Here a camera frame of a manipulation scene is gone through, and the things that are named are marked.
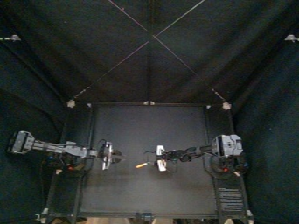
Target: white object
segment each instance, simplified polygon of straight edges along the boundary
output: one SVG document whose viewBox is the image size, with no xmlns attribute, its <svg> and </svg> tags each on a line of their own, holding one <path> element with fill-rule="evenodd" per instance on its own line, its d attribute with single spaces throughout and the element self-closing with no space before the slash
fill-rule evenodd
<svg viewBox="0 0 299 224">
<path fill-rule="evenodd" d="M 106 155 L 102 158 L 102 171 L 108 169 L 110 163 L 112 163 L 112 143 L 106 142 L 108 149 L 106 149 Z"/>
<path fill-rule="evenodd" d="M 66 101 L 66 105 L 69 108 L 73 108 L 76 106 L 76 102 L 73 100 Z"/>
<path fill-rule="evenodd" d="M 230 109 L 230 104 L 225 101 L 221 106 L 225 110 Z"/>
<path fill-rule="evenodd" d="M 295 41 L 299 41 L 299 38 L 296 38 L 293 34 L 289 34 L 289 35 L 286 35 L 286 37 L 284 38 L 284 40 L 285 41 L 295 42 Z"/>
<path fill-rule="evenodd" d="M 164 147 L 161 145 L 156 146 L 156 156 L 161 156 L 164 153 Z M 165 172 L 165 161 L 158 159 L 157 161 L 157 167 L 160 172 Z"/>
</svg>

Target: black wall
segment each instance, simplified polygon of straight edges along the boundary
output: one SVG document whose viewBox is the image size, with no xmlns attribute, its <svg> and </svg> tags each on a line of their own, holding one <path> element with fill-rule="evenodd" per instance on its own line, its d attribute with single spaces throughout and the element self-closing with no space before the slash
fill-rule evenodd
<svg viewBox="0 0 299 224">
<path fill-rule="evenodd" d="M 297 43 L 284 41 L 269 56 L 244 87 L 249 97 L 240 100 L 234 124 L 250 165 L 246 195 L 257 223 L 289 224 L 299 221 Z"/>
<path fill-rule="evenodd" d="M 5 37 L 9 32 L 0 25 Z M 44 206 L 42 181 L 50 176 L 41 169 L 42 156 L 5 153 L 18 130 L 28 130 L 40 140 L 60 141 L 65 109 L 41 74 L 24 43 L 0 42 L 0 223 L 32 223 Z"/>
</svg>

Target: wire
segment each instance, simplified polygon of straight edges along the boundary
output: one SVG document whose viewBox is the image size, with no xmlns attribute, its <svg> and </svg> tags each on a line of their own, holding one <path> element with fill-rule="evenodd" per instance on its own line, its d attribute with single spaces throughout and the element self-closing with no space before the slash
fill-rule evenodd
<svg viewBox="0 0 299 224">
<path fill-rule="evenodd" d="M 165 167 L 165 170 L 166 170 L 169 173 L 174 173 L 174 172 L 177 172 L 177 160 L 170 160 L 170 161 L 172 161 L 172 163 L 174 164 L 174 170 L 170 171 L 170 170 L 166 169 L 166 167 Z"/>
<path fill-rule="evenodd" d="M 194 8 L 204 2 L 205 0 L 201 0 L 198 3 L 196 3 L 194 4 L 194 6 L 177 18 L 177 19 L 174 19 L 173 20 L 173 22 L 154 35 L 156 37 L 160 35 L 160 34 L 162 34 L 162 32 L 165 31 L 165 30 L 168 30 L 168 28 L 178 21 L 178 20 L 181 20 L 181 18 L 186 15 L 186 14 L 189 14 L 189 12 L 192 11 L 192 10 L 194 10 Z"/>
<path fill-rule="evenodd" d="M 146 163 L 154 163 L 154 161 L 149 161 L 149 160 L 148 160 L 148 155 L 146 155 L 146 157 L 145 157 L 145 154 L 148 154 L 148 153 L 156 153 L 156 152 L 154 152 L 154 151 L 150 151 L 150 150 L 145 151 L 145 152 L 144 152 L 144 155 L 142 155 L 142 160 L 144 160 L 144 162 L 146 162 Z"/>
<path fill-rule="evenodd" d="M 172 54 L 172 56 L 184 64 L 184 66 L 188 68 L 188 70 L 197 76 L 200 77 L 194 71 L 190 69 L 190 67 L 186 65 L 186 63 L 182 61 L 182 59 L 174 54 L 174 52 L 170 50 L 170 48 L 164 44 L 164 42 L 153 35 L 153 38 L 157 40 L 157 42 L 162 45 L 162 47 L 168 50 L 168 52 Z M 200 78 L 202 84 L 209 88 L 212 93 L 225 102 L 225 98 L 220 95 L 220 93 L 214 90 L 214 88 L 206 83 L 206 81 Z"/>
<path fill-rule="evenodd" d="M 104 141 L 104 144 L 106 144 L 106 139 L 101 138 L 98 141 L 97 141 L 97 147 L 98 147 L 98 143 Z"/>
<path fill-rule="evenodd" d="M 45 207 L 44 188 L 42 188 L 42 163 L 44 163 L 44 159 L 41 160 L 41 166 L 40 166 L 40 181 L 41 181 L 41 205 L 42 207 Z"/>
<path fill-rule="evenodd" d="M 125 58 L 117 62 L 117 64 L 101 75 L 98 76 L 98 78 L 72 97 L 72 100 L 74 100 L 78 96 L 81 96 L 81 94 L 104 78 L 104 76 L 106 76 L 126 60 L 128 58 L 130 58 L 130 56 L 133 54 L 136 54 L 136 52 L 138 52 L 138 50 L 149 43 L 149 41 L 145 41 L 134 50 L 133 52 L 130 52 Z"/>
</svg>

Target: small object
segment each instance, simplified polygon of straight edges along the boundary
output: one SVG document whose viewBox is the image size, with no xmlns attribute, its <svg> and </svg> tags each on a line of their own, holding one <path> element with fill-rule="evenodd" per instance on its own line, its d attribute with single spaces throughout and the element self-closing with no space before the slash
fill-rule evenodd
<svg viewBox="0 0 299 224">
<path fill-rule="evenodd" d="M 148 162 L 146 163 L 142 163 L 142 164 L 138 164 L 134 168 L 137 169 L 137 168 L 141 168 L 141 167 L 144 167 L 146 165 L 148 165 Z"/>
<path fill-rule="evenodd" d="M 222 102 L 222 108 L 224 108 L 225 110 L 230 109 L 230 104 L 229 104 L 226 101 Z"/>
<path fill-rule="evenodd" d="M 20 37 L 17 35 L 13 35 L 10 38 L 0 38 L 0 41 L 21 41 Z"/>
<path fill-rule="evenodd" d="M 161 156 L 164 154 L 164 147 L 161 145 L 156 146 L 156 156 Z M 157 161 L 157 167 L 158 171 L 164 172 L 165 171 L 165 161 L 162 159 L 158 159 Z"/>
<path fill-rule="evenodd" d="M 13 36 L 10 37 L 10 40 L 12 40 L 12 41 L 21 41 L 21 39 L 20 39 L 20 37 L 18 37 L 17 35 L 13 35 Z"/>
<path fill-rule="evenodd" d="M 61 173 L 61 169 L 57 169 L 54 173 L 58 175 Z"/>
<path fill-rule="evenodd" d="M 41 216 L 38 214 L 36 214 L 36 220 L 40 221 L 41 220 Z"/>
<path fill-rule="evenodd" d="M 76 106 L 76 102 L 73 100 L 66 101 L 66 105 L 69 108 L 73 108 Z"/>
<path fill-rule="evenodd" d="M 289 35 L 286 35 L 286 37 L 284 38 L 284 40 L 285 41 L 295 42 L 295 41 L 299 41 L 299 38 L 296 38 L 293 34 L 289 34 Z"/>
<path fill-rule="evenodd" d="M 233 171 L 233 173 L 236 174 L 237 177 L 240 176 L 237 171 Z"/>
</svg>

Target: metal frame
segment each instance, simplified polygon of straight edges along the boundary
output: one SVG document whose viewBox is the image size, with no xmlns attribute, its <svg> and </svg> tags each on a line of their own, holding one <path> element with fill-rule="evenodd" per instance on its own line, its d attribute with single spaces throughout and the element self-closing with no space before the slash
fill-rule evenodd
<svg viewBox="0 0 299 224">
<path fill-rule="evenodd" d="M 96 103 L 97 105 L 117 105 L 117 106 L 140 106 L 142 104 L 137 104 L 137 103 Z M 188 106 L 188 107 L 198 107 L 197 104 L 174 104 L 174 103 L 158 103 L 156 104 L 156 106 L 166 106 L 166 107 L 181 107 L 181 106 Z M 217 109 L 222 109 L 221 105 L 216 105 L 213 108 Z M 228 117 L 228 128 L 229 128 L 229 132 L 230 134 L 234 133 L 233 130 L 233 124 L 230 121 L 230 113 L 229 111 L 222 111 L 222 113 L 226 115 Z M 205 128 L 205 139 L 206 139 L 206 144 L 209 144 L 209 139 L 210 139 L 210 131 L 209 131 L 209 125 L 210 125 L 210 114 L 209 114 L 209 110 L 204 109 L 202 110 L 202 114 L 204 114 L 204 128 Z M 88 118 L 88 144 L 90 144 L 90 135 L 92 135 L 92 113 L 89 114 L 89 118 Z M 242 194 L 242 199 L 244 199 L 244 208 L 248 210 L 248 202 L 246 202 L 246 194 L 245 194 L 245 188 L 244 188 L 244 182 L 242 182 L 242 178 L 238 178 L 240 180 L 240 186 L 238 189 L 241 189 L 241 194 Z M 49 213 L 48 215 L 48 220 L 50 223 L 52 219 L 54 217 L 66 217 L 69 219 L 70 224 L 76 223 L 76 218 L 77 217 L 117 217 L 117 218 L 136 218 L 136 214 L 134 213 L 86 213 L 86 212 L 80 212 L 80 198 L 81 198 L 81 186 L 84 183 L 84 172 L 78 175 L 78 182 L 76 185 L 76 199 L 73 201 L 73 208 L 72 208 L 72 213 Z M 54 194 L 54 190 L 56 190 L 56 185 L 57 185 L 57 175 L 53 176 L 53 180 L 50 183 L 50 192 L 49 192 L 49 198 L 48 198 L 48 202 L 46 202 L 46 207 L 49 208 L 50 211 L 50 207 L 52 207 L 52 197 Z M 222 224 L 226 220 L 226 218 L 229 218 L 228 216 L 222 215 L 220 212 L 220 202 L 218 202 L 218 198 L 217 198 L 217 185 L 218 185 L 218 181 L 216 179 L 213 179 L 213 186 L 214 186 L 214 194 L 216 194 L 216 206 L 217 206 L 217 211 L 214 211 L 213 214 L 194 214 L 194 215 L 184 215 L 184 214 L 174 214 L 174 215 L 169 215 L 169 214 L 152 214 L 152 216 L 156 218 L 173 218 L 173 219 L 218 219 L 218 223 Z"/>
</svg>

